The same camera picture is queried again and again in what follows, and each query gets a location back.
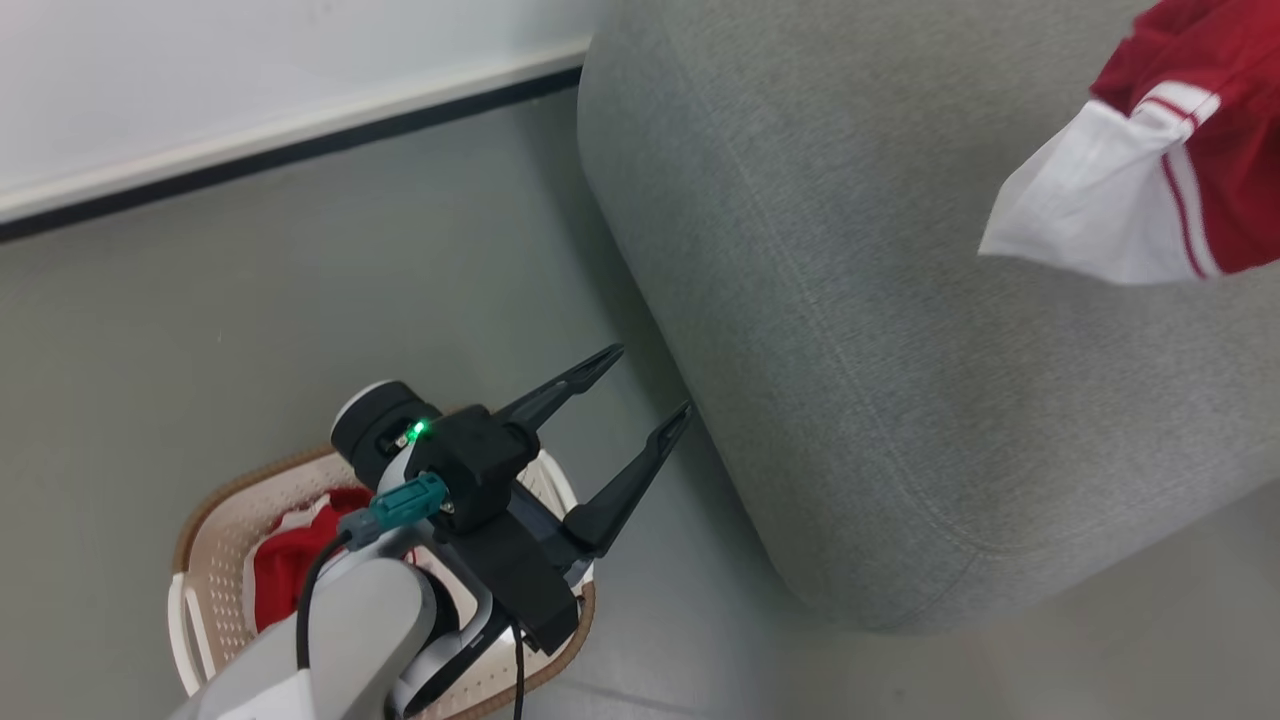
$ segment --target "gray floor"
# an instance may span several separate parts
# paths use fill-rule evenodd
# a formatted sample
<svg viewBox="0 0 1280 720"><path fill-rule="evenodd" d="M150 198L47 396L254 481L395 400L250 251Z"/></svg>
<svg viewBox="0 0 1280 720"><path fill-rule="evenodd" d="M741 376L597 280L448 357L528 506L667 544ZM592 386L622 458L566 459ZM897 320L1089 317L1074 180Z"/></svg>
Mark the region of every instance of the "gray floor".
<svg viewBox="0 0 1280 720"><path fill-rule="evenodd" d="M399 377L500 404L608 342L547 429L582 493L685 391L579 174L573 95L0 246L0 697L13 717L164 717L186 514L315 446ZM987 628L824 628L771 570L700 429L598 573L580 659L531 719L1280 715L1280 491ZM497 717L507 716L507 711Z"/></svg>

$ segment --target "laundry basket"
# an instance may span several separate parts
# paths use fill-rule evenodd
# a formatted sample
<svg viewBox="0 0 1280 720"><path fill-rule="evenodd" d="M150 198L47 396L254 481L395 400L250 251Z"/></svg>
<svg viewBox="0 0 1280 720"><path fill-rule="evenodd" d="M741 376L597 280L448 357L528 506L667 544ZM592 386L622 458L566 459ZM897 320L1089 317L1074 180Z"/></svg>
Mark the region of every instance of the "laundry basket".
<svg viewBox="0 0 1280 720"><path fill-rule="evenodd" d="M559 518L577 503L563 470L545 451L520 474L520 482ZM223 486L191 514L178 537L169 585L169 643L187 694L195 694L256 635L244 620L242 598L250 548L270 533L284 512L306 507L333 488L358 486L351 466L325 446ZM412 560L444 583L465 625L475 612L475 598L425 548L416 550ZM526 691L559 674L586 641L595 615L590 570L573 593L582 601L573 637L550 657L522 646ZM479 719L512 702L513 644L508 632L417 717Z"/></svg>

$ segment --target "white wall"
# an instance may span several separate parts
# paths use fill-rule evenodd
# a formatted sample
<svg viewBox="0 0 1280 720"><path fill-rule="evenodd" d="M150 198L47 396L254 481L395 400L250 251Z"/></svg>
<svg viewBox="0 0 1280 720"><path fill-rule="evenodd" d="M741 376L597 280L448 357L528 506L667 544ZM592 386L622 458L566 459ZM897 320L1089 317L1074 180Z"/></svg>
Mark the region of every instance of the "white wall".
<svg viewBox="0 0 1280 720"><path fill-rule="evenodd" d="M0 220L581 59L603 0L3 0Z"/></svg>

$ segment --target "gray sofa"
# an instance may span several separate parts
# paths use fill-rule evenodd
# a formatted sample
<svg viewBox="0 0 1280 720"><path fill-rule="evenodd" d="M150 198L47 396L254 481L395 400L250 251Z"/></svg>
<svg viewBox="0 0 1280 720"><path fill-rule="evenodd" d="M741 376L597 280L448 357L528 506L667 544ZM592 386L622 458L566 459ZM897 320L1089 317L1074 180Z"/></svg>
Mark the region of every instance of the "gray sofa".
<svg viewBox="0 0 1280 720"><path fill-rule="evenodd" d="M623 0L582 161L790 587L1034 603L1280 475L1280 268L1121 290L975 250L1147 0Z"/></svg>

